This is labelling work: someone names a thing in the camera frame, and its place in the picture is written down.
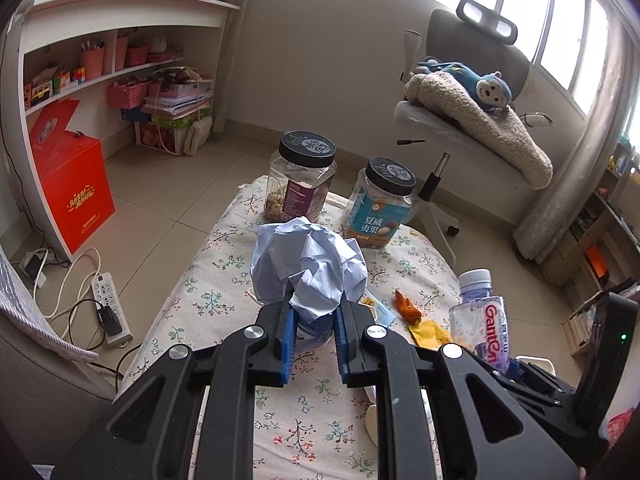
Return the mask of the Ganten water bottle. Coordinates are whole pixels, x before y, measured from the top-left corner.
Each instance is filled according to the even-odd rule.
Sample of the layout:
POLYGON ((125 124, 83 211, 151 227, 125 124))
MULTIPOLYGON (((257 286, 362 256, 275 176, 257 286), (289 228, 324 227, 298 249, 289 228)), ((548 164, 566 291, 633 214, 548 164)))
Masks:
POLYGON ((449 309, 451 341, 502 374, 509 368, 508 319, 503 296, 492 292, 488 269, 459 276, 460 302, 449 309))

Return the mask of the yellow snack wrapper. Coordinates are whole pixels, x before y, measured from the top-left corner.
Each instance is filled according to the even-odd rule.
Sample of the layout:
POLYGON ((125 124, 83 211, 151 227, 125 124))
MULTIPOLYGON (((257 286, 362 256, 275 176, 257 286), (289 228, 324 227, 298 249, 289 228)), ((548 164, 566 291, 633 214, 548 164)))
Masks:
POLYGON ((408 326, 413 341, 423 349, 438 350, 444 344, 450 344, 450 333, 433 320, 422 320, 408 326))

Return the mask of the orange peel piece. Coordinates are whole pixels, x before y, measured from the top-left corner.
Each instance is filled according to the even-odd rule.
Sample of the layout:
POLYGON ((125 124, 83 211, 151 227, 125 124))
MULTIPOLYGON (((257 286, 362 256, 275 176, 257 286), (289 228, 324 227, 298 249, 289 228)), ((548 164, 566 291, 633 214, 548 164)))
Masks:
POLYGON ((416 325, 421 322, 422 312, 399 289, 394 291, 394 306, 407 323, 416 325))

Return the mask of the small blue white carton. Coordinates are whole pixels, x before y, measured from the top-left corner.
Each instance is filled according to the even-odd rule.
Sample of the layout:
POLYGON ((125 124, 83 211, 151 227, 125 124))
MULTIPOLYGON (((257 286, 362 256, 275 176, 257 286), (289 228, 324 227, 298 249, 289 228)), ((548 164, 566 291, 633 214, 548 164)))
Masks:
POLYGON ((385 304, 381 304, 372 298, 368 298, 366 305, 371 310, 376 324, 389 328, 395 321, 396 316, 388 307, 386 307, 385 304))

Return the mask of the blue white paper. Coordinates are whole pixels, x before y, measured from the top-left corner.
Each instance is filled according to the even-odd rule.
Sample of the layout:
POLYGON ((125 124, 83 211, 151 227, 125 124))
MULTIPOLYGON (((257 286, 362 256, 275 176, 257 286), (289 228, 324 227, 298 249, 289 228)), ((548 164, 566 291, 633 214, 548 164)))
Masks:
POLYGON ((298 314, 295 351, 324 346, 333 335, 332 314, 342 299, 358 301, 368 269, 352 238, 305 217, 267 223, 257 229, 250 260, 254 294, 262 304, 280 301, 292 289, 290 306, 298 314))

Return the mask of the white power strip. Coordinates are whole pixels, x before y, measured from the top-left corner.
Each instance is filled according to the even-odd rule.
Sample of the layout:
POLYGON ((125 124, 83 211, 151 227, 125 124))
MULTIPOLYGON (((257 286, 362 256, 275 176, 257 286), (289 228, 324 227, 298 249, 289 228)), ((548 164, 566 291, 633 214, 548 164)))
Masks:
POLYGON ((108 272, 96 274, 91 280, 91 290, 96 302, 96 315, 105 333, 106 344, 110 348, 127 347, 134 336, 120 304, 112 274, 108 272))

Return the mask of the floral tablecloth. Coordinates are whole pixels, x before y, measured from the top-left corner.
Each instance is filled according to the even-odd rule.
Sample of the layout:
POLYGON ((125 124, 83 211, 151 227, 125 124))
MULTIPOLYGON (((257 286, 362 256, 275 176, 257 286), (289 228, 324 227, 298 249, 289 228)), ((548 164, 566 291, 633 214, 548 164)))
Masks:
MULTIPOLYGON (((169 347, 219 344, 255 321, 250 258, 262 224, 267 179, 239 187, 160 309, 124 381, 127 389, 169 347)), ((400 290, 424 318, 449 325, 459 282, 445 258, 420 232, 401 226, 390 244, 363 253, 367 291, 393 307, 400 290)), ((349 389, 337 370, 335 346, 296 350, 290 382, 259 387, 255 396, 254 460, 257 479, 374 479, 378 450, 366 430, 369 399, 349 389)))

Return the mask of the wooden desk shelf unit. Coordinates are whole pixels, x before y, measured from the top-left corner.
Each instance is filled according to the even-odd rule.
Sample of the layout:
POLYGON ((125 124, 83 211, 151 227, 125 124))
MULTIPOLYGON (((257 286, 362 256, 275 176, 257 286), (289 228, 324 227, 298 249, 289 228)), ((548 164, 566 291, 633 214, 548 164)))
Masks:
POLYGON ((573 356, 588 351, 590 300, 639 279, 639 154, 619 143, 599 183, 541 265, 573 313, 562 323, 573 356))

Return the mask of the right lace curtain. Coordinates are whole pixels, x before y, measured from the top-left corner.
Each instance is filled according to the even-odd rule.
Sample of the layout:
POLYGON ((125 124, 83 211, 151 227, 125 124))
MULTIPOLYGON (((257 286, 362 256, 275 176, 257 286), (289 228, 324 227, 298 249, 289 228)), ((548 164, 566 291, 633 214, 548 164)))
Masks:
POLYGON ((596 188, 626 124, 638 77, 639 50, 616 18, 608 28, 608 55, 582 136, 513 233, 525 259, 543 262, 596 188))

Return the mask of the teal label nut jar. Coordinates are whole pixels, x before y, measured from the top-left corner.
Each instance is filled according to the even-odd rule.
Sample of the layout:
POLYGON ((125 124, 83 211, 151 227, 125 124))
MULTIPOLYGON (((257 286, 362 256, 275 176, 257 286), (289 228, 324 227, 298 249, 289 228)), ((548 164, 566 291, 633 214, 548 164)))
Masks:
POLYGON ((373 157, 358 172, 342 217, 344 237, 361 248, 384 248, 414 211, 413 173, 386 157, 373 157))

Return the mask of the red gift box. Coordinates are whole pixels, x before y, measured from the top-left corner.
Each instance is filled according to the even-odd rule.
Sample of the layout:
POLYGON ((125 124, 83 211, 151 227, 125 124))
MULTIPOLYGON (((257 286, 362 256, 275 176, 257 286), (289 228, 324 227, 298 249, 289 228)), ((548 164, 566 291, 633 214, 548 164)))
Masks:
POLYGON ((70 130, 79 104, 64 99, 43 107, 29 130, 44 198, 67 255, 115 212, 101 141, 70 130))

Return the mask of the cream fleece blanket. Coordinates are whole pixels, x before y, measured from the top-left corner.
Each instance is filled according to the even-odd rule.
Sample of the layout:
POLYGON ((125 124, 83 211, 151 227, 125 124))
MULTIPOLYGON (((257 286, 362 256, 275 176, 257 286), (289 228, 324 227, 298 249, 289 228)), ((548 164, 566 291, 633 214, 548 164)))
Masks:
POLYGON ((405 84, 405 97, 414 105, 453 119, 464 133, 518 170, 530 188, 542 190, 551 183, 551 159, 535 143, 510 105, 485 112, 446 73, 412 75, 405 84))

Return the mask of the pink storage basket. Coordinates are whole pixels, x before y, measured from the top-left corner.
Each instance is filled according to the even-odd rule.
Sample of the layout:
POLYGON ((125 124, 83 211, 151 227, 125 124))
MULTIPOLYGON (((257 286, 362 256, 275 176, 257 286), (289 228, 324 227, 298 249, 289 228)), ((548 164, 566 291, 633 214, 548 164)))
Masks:
POLYGON ((106 102, 110 107, 131 110, 141 106, 149 92, 149 81, 134 84, 113 84, 106 88, 106 102))

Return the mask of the blue monkey plush toy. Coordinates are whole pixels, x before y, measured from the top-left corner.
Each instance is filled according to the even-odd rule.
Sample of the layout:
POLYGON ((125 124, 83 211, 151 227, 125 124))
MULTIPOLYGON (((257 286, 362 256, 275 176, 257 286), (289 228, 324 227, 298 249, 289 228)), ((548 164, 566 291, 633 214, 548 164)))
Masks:
POLYGON ((463 63, 437 62, 434 58, 416 66, 416 74, 432 73, 453 76, 485 112, 502 110, 512 102, 512 91, 498 70, 487 75, 479 75, 463 63))

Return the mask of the grey white office chair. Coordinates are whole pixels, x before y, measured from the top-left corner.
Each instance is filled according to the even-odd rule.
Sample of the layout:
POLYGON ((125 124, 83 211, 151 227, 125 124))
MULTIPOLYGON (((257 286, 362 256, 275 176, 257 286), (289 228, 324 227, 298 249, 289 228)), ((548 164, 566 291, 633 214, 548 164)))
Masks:
POLYGON ((456 10, 432 12, 425 34, 407 30, 405 97, 394 118, 420 132, 444 152, 418 193, 416 218, 449 264, 456 255, 448 240, 459 232, 457 219, 433 202, 451 156, 465 157, 497 178, 532 190, 553 177, 549 156, 528 130, 551 126, 544 113, 514 112, 529 73, 528 59, 514 46, 516 25, 475 0, 460 0, 456 10))

